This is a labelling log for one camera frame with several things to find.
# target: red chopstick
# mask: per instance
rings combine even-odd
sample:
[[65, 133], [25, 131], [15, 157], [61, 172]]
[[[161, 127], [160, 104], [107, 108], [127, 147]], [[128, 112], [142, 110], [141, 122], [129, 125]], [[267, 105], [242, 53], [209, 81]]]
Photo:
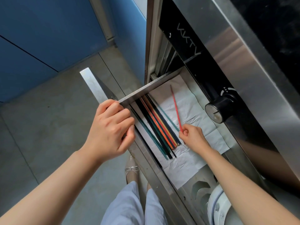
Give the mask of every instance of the red chopstick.
[[174, 92], [173, 92], [173, 89], [172, 89], [172, 85], [170, 85], [170, 88], [171, 88], [171, 92], [172, 92], [172, 96], [173, 96], [173, 100], [174, 100], [174, 104], [175, 104], [175, 109], [176, 109], [177, 118], [178, 118], [178, 122], [179, 122], [179, 128], [180, 128], [180, 131], [183, 132], [181, 122], [180, 122], [180, 118], [179, 118], [178, 108], [177, 108], [177, 104], [176, 104], [176, 100], [175, 100], [175, 95], [174, 95]]

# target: light blue pants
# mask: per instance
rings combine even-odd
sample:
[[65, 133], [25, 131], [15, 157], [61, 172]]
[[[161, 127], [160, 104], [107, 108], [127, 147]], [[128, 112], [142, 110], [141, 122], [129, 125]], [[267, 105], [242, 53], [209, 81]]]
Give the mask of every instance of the light blue pants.
[[167, 225], [166, 216], [153, 189], [146, 197], [145, 216], [135, 181], [126, 185], [107, 208], [101, 225]]

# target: hand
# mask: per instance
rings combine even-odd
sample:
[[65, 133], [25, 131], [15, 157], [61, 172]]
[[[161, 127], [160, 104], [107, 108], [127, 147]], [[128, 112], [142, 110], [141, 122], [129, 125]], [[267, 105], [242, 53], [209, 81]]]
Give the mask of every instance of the hand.
[[183, 132], [179, 132], [179, 138], [194, 152], [202, 155], [204, 151], [211, 149], [200, 127], [184, 124], [182, 130]]
[[134, 118], [117, 101], [106, 100], [98, 106], [82, 151], [103, 163], [122, 155], [133, 143]]

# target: bow on shoe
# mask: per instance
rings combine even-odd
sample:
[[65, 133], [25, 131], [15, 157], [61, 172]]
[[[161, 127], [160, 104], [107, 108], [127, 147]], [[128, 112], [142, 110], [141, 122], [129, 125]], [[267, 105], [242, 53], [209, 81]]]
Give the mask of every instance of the bow on shoe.
[[137, 166], [132, 166], [132, 167], [129, 167], [129, 168], [126, 168], [125, 169], [125, 172], [129, 172], [129, 171], [135, 171], [135, 172], [137, 172], [139, 169], [137, 168]]

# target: teal chopstick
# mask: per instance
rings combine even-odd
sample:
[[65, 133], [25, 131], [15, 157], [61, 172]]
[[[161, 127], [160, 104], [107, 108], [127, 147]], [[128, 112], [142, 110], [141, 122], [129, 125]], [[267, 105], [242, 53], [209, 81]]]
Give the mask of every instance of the teal chopstick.
[[160, 152], [163, 154], [163, 156], [166, 158], [166, 160], [168, 160], [167, 156], [165, 155], [160, 143], [157, 141], [157, 139], [155, 138], [155, 136], [152, 134], [152, 132], [148, 129], [148, 127], [146, 126], [146, 124], [144, 123], [144, 121], [140, 118], [140, 116], [137, 114], [137, 112], [132, 108], [131, 109], [132, 112], [134, 113], [134, 115], [137, 117], [138, 121], [140, 122], [140, 124], [144, 127], [144, 129], [146, 130], [146, 132], [148, 133], [148, 135], [152, 138], [153, 142], [155, 143], [155, 145], [158, 147], [158, 149], [160, 150]]
[[155, 101], [155, 99], [152, 97], [152, 95], [148, 94], [149, 97], [152, 99], [153, 102], [156, 103], [157, 107], [163, 112], [163, 114], [167, 117], [167, 119], [172, 123], [174, 128], [179, 132], [179, 128], [172, 122], [172, 120], [169, 118], [169, 116], [164, 112], [164, 110], [160, 107], [160, 105]]

